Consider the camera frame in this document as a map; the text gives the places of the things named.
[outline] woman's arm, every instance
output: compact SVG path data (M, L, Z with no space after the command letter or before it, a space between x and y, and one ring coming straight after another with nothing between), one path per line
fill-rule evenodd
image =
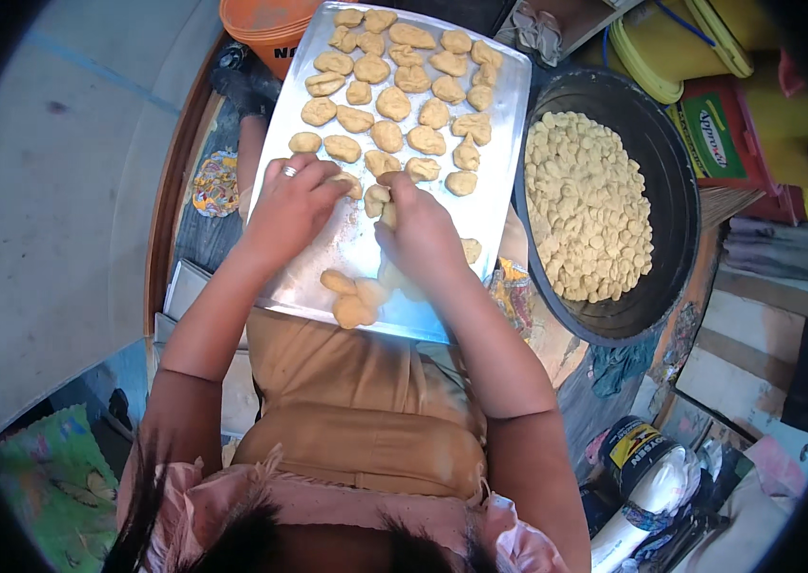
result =
M282 174L287 164L298 171L295 177ZM201 456L204 475L221 469L222 379L241 329L266 281L311 244L349 189L347 182L324 182L339 172L335 163L312 154L267 167L244 234L178 322L159 362L140 439L157 440L168 461ZM124 468L122 489L130 487L136 451Z
M380 182L391 186L398 228L392 233L379 223L376 238L458 340L488 418L491 487L547 533L570 570L588 571L588 528L547 372L468 267L445 208L406 175L389 173Z

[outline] concrete floor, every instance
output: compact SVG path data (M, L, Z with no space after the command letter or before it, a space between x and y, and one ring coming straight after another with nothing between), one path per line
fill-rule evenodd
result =
M158 180L217 10L54 0L0 77L0 430L142 338Z

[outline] aluminum baking tray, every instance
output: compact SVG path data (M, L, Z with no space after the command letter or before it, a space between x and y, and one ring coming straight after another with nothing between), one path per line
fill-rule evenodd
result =
M305 79L319 74L319 71L312 65L318 54L333 50L328 46L328 40L334 31L333 17L334 14L345 8L355 8L363 12L369 8L388 9L384 6L325 2L311 17L311 22L305 35L302 36L302 40L299 41L295 58L283 82L283 90L276 102L273 119L270 122L271 129L268 130L263 143L261 164L254 181L252 207L260 196L265 165L272 159L289 157L290 151L287 146L289 139L300 131L312 131L322 138L330 135L345 135L355 139L363 150L363 156L352 164L339 163L344 170L360 178L364 190L375 183L375 177L365 168L364 162L365 152L377 149L368 132L348 133L336 118L322 127L314 127L303 122L299 116L302 107L311 99L305 89ZM437 43L444 30L460 29L433 17L403 10L395 10L395 12L398 14L398 22L406 22L430 31ZM512 194L515 167L521 155L522 130L531 82L531 61L521 52L508 48L495 40L490 40L470 30L462 30L472 40L483 40L503 54L503 65L499 69L496 86L493 88L493 104L486 109L491 116L493 139L487 145L478 147L481 158L477 171L476 190L466 197L456 197L445 188L445 177L458 170L452 163L451 153L462 139L456 138L451 133L450 126L443 127L440 132L444 135L447 151L441 157L432 156L441 166L439 178L434 181L421 182L418 187L432 193L448 209L461 237L475 238L480 241L483 253L472 265L472 269L481 279L486 279L493 272L496 262L505 214ZM363 25L360 24L353 31L363 32ZM388 38L387 30L383 32L383 36L386 41L386 52L383 58L391 66L391 74L383 83L372 86L371 104L355 106L356 109L371 112L376 120L383 118L375 111L375 100L382 90L394 85L394 74L398 68L397 64L387 55L387 47L390 47L392 43ZM434 51L418 51L426 61L423 67L431 80L438 78L441 72L430 65L429 56L440 51L441 45ZM359 49L350 54L353 60L359 59L363 55ZM471 87L471 77L478 67L468 56L468 72L458 78L465 91ZM335 104L348 105L346 88L352 79L354 78L351 74L347 78L347 85L330 96ZM409 94L409 97L410 115L399 123L404 134L418 125L417 117L420 108L427 99L432 97L432 92ZM475 111L466 101L457 106L449 105L452 120L463 114L475 113ZM393 155L400 160L402 166L411 157L425 157L422 153L410 149L406 143L403 149ZM323 147L318 151L318 158L330 160ZM324 269L338 269L351 277L375 277L381 256L381 249L375 242L375 221L377 219L370 219L365 215L362 201L342 199L334 209L324 230L315 238L311 246L302 251L298 257L290 261L285 269L272 278L262 290L256 305L288 315L336 324L330 313L330 307L336 299L336 294L321 286L318 278ZM418 340L449 341L449 334L432 307L428 303L413 303L399 291L395 291L391 300L379 309L378 321L375 324L360 328Z

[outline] green label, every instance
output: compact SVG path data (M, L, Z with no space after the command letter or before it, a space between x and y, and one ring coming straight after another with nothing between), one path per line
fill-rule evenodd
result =
M668 111L677 116L674 123L682 132L698 177L747 177L718 94L677 102Z

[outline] black plastic bowl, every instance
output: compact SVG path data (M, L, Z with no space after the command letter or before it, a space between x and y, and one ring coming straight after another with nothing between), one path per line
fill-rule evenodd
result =
M537 256L527 218L524 149L527 131L546 113L583 113L616 131L646 178L651 203L652 270L619 301L566 301L553 292ZM528 266L550 312L577 337L624 347L661 327L690 280L700 241L700 198L681 136L659 105L627 77L606 69L576 68L558 75L525 121L522 158L515 171L515 211L530 242Z

